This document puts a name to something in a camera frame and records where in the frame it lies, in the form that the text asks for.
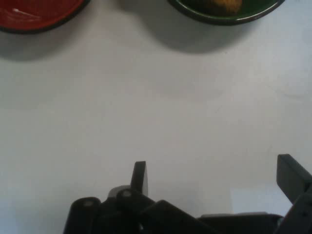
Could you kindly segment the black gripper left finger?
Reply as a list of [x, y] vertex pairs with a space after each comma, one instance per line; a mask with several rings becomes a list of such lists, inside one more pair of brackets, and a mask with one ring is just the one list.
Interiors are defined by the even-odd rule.
[[101, 202], [72, 203], [65, 234], [202, 234], [204, 225], [170, 203], [148, 198], [146, 162], [134, 165], [130, 185], [115, 187]]

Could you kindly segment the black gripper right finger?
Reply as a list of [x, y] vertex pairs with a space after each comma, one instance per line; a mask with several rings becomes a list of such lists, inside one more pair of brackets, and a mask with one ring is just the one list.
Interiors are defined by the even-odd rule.
[[278, 219], [272, 234], [312, 232], [312, 175], [290, 154], [277, 157], [276, 182], [292, 206]]

